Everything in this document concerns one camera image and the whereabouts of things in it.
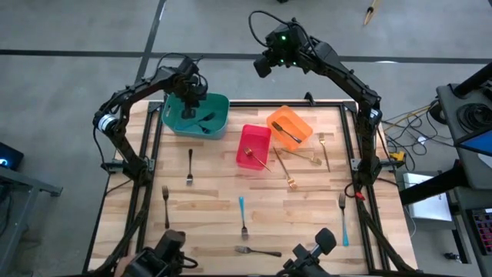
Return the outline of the keypad with coloured keys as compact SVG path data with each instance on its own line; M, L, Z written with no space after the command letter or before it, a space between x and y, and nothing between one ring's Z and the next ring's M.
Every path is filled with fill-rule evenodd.
M492 255L492 209L473 209L470 217L482 255Z

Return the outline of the black metal beam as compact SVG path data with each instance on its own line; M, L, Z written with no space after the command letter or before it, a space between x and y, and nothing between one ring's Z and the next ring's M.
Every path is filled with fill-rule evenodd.
M409 205L461 186L468 187L468 180L461 161L456 160L452 169L404 189L399 195L401 204Z

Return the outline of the white box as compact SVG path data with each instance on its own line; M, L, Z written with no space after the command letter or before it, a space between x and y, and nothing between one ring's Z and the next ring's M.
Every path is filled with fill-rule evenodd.
M430 179L432 179L432 176L430 175L419 175L415 173L403 174L404 187L406 189ZM410 216L413 219L430 219L446 222L452 221L447 195L445 193L409 204L408 208Z

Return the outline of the blue screen panel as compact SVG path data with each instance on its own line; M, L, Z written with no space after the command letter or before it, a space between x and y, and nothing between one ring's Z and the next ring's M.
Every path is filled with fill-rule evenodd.
M492 157L492 130L464 138L458 143L460 148Z

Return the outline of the dark grey side cabinet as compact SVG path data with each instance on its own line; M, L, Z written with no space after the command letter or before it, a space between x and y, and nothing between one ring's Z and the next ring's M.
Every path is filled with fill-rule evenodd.
M472 229L470 217L470 211L473 209L492 209L492 190L458 187L454 190L454 194L481 276L492 277L492 255L482 255Z

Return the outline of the orange plastic bin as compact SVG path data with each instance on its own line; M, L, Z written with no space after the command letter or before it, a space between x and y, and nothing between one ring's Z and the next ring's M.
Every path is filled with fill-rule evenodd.
M278 132L272 122L277 122L284 130L302 140L301 144L296 143L292 138L283 132ZM304 145L313 134L312 127L303 120L292 108L282 105L275 112L270 114L266 119L267 127L271 130L272 135L286 149L295 151Z

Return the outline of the grey metal cart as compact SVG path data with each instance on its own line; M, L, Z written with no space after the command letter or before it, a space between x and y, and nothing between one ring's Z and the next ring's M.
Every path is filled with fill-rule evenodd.
M60 186L0 167L0 277L6 277L40 192L59 197Z

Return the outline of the black metal post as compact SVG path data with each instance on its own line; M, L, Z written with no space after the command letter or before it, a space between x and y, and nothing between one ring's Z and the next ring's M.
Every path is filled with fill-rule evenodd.
M453 88L452 92L458 98L466 98L472 91L479 89L484 83L492 80L492 62Z

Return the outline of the black device with blue light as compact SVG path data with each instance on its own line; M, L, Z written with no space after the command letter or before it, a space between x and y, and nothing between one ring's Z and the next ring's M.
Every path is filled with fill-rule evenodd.
M0 142L0 167L17 171L23 158L22 152Z

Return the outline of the black metal table frame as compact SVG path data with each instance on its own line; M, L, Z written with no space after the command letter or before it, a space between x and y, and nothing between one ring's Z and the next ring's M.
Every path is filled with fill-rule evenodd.
M316 106L306 101L291 102L293 110L314 131L297 153L318 158L322 165L282 152L281 143L272 139L266 164L271 172L240 168L236 155L243 126L265 126L267 117L280 107L280 102L232 102L228 127L220 140L175 135L149 115L150 105L143 101L133 106L127 135L138 151L150 155L155 165L153 186L134 187L122 175L109 179L109 193L101 204L85 270L96 269L106 260L144 200L150 202L148 219L131 240L128 251L135 253L141 246L158 243L166 230L163 185L169 191L170 229L185 232L184 253L198 262L193 269L195 275L274 274L292 257L296 245L312 247L322 228L330 229L337 239L343 237L338 197L352 180L350 160L361 153L348 102L317 101ZM318 141L321 132L326 140L330 172ZM289 187L273 147L295 180L296 190ZM191 186L186 185L189 149L193 149ZM244 198L248 240L241 237L240 196ZM353 199L347 200L344 212L350 245L338 244L330 255L321 258L321 265L330 273L344 275L391 269L387 254L359 219ZM234 250L237 245L281 252L282 257L238 253Z

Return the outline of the dark silver metal fork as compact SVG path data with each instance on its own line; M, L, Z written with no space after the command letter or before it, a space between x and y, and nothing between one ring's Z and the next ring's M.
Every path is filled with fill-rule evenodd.
M260 253L260 254L265 254L265 255L271 255L274 257L282 257L281 252L269 252L269 251L261 251L261 250L253 250L250 247L243 246L243 245L237 245L234 247L234 250L238 253L242 254L251 254L251 253Z

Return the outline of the black metal fork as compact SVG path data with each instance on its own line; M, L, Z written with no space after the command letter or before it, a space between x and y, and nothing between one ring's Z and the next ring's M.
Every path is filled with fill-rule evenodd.
M191 167L192 167L192 156L193 156L193 149L188 150L188 175L186 178L186 185L191 186L193 185L193 180L194 177L192 175Z
M169 199L169 191L166 185L161 187L162 197L165 201L165 228L170 228L169 216L168 216L168 199Z
M301 144L302 140L299 139L298 137L292 135L291 133L287 132L286 130L283 129L282 126L280 126L277 122L272 122L272 126L278 131L278 132L283 132L284 134L288 135L290 138L292 138L296 143Z

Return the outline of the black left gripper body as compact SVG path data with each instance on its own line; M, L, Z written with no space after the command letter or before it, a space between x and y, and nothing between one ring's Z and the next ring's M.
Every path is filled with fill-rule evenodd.
M197 74L199 68L195 60L184 57L181 64L178 66L178 88L176 90L176 96L183 102L196 101L196 108L200 106L200 101L207 98L198 98L194 92L195 86L198 83Z

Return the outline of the teal plastic bin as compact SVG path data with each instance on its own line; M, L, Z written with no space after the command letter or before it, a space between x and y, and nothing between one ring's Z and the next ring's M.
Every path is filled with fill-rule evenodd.
M208 94L204 101L200 101L200 106L196 108L196 116L191 119L183 119L181 117L183 108L184 103L179 98L174 95L168 96L161 120L164 125L169 127L176 135L210 140L219 140L225 135L230 108L230 102L226 96L214 93ZM176 129L179 125L191 123L205 117L211 112L215 113L215 117L208 122L200 123L200 125L213 131L210 135L204 134L199 125L193 125L184 130Z

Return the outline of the red plastic bin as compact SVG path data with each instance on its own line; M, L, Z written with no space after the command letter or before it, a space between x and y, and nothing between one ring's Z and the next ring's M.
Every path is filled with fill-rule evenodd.
M268 163L271 142L271 130L258 125L246 124L241 131L238 144L236 163L240 168L261 171L264 167L255 159L246 156L245 148L253 153L265 164Z

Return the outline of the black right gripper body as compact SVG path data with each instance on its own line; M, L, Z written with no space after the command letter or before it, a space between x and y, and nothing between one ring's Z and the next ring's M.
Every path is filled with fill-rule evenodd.
M308 36L298 23L279 25L267 35L267 66L297 67L309 72L312 66L308 56L310 46Z

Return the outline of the grey workstation desk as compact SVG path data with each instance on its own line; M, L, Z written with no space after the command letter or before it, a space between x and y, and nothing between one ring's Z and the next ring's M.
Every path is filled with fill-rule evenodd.
M457 119L457 110L462 105L479 103L485 104L492 109L492 101L487 99L481 92L470 92L465 98L457 97L454 94L456 86L457 83L451 83L436 88L437 97L454 142L467 134L461 128ZM461 148L457 148L457 153L469 186L477 190L492 189L492 168L479 158L479 154Z

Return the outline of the person's hand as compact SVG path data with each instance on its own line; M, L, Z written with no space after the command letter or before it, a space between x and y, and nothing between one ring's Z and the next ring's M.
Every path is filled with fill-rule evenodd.
M133 260L133 258L133 255L129 255L119 259L117 267L115 269L114 277L122 277L126 267Z

